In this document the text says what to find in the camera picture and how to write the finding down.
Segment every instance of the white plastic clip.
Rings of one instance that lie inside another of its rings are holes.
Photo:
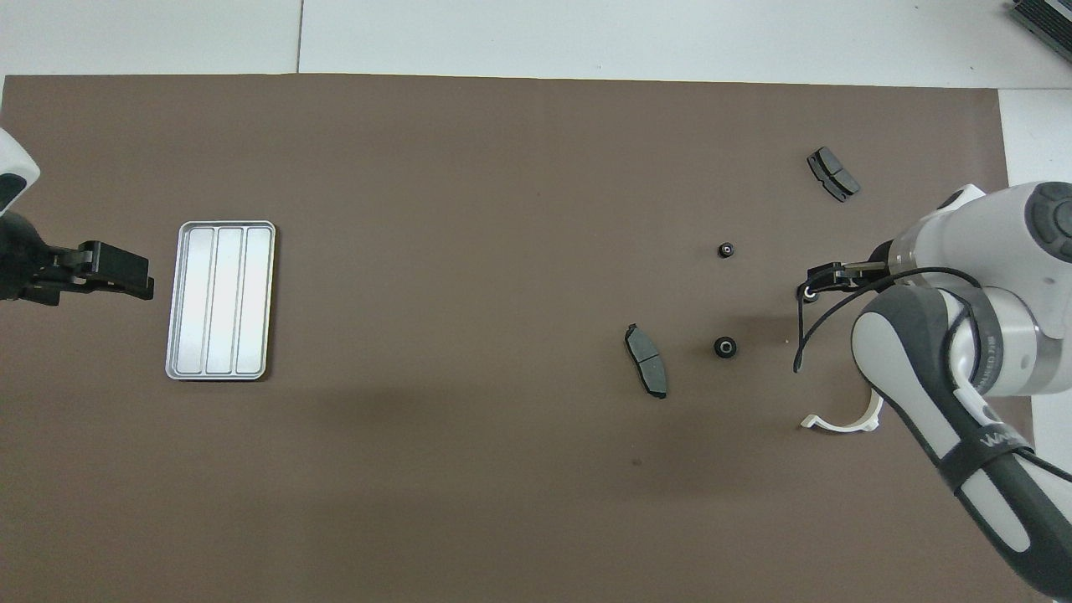
[[[827,431],[834,431],[835,433],[874,431],[878,428],[878,411],[880,410],[882,410],[882,396],[879,396],[878,392],[872,389],[870,403],[867,405],[867,410],[864,411],[864,415],[857,421],[845,426],[839,426],[827,423],[817,414],[809,414],[804,417],[804,421],[801,422],[801,427],[821,427]]]

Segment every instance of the brown work surface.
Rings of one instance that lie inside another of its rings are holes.
[[[790,368],[807,267],[866,259],[966,182],[1006,185],[997,104],[10,77],[3,127],[43,172],[17,210],[49,244],[148,256],[157,298],[0,308],[0,597],[1034,600],[891,411],[869,435],[796,427],[866,407],[853,310]],[[863,185],[849,203],[805,164],[822,145]],[[178,229],[217,219],[279,229],[256,383],[164,374]],[[628,357],[634,322],[666,400]],[[712,353],[723,335],[733,359]]]

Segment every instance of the silver tray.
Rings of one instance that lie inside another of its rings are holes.
[[[268,357],[276,226],[187,222],[179,229],[165,370],[179,380],[253,380]]]

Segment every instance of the white tile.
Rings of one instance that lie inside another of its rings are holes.
[[[1072,90],[1000,90],[1009,182],[1072,182]]]
[[[3,0],[0,73],[283,73],[301,0]]]
[[[306,0],[301,71],[1069,87],[1003,0]]]

